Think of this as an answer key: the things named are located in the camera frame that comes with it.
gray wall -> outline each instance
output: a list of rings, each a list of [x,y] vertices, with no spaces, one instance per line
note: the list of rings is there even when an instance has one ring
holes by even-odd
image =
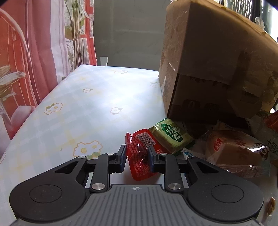
[[[95,0],[97,57],[108,66],[159,70],[169,0]]]

floral curtain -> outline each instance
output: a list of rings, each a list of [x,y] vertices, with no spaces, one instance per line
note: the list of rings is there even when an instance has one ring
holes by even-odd
[[[0,8],[0,156],[49,92],[96,65],[91,0],[8,0]]]

white barcode label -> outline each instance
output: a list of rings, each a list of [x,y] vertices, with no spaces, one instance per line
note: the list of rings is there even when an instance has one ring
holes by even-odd
[[[156,142],[147,132],[137,134],[135,137],[138,138],[145,145],[146,148],[156,144]]]

white table surface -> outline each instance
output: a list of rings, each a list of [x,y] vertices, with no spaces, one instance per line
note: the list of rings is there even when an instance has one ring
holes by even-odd
[[[66,77],[32,112],[0,160],[0,225],[15,216],[9,205],[11,190],[19,183],[56,167],[86,148],[88,159],[114,152],[127,132],[149,128],[165,118],[158,72],[135,68],[82,65]],[[111,184],[163,184],[157,174],[133,180],[128,161],[122,174],[110,175]],[[278,198],[277,170],[271,177],[253,178],[265,201]],[[265,226],[278,225],[278,208],[264,218]]]

yellow flower center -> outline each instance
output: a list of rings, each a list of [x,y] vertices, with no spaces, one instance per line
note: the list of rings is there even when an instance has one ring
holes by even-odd
[[[81,153],[83,153],[83,154],[85,154],[85,153],[87,153],[87,149],[86,148],[81,148]]]

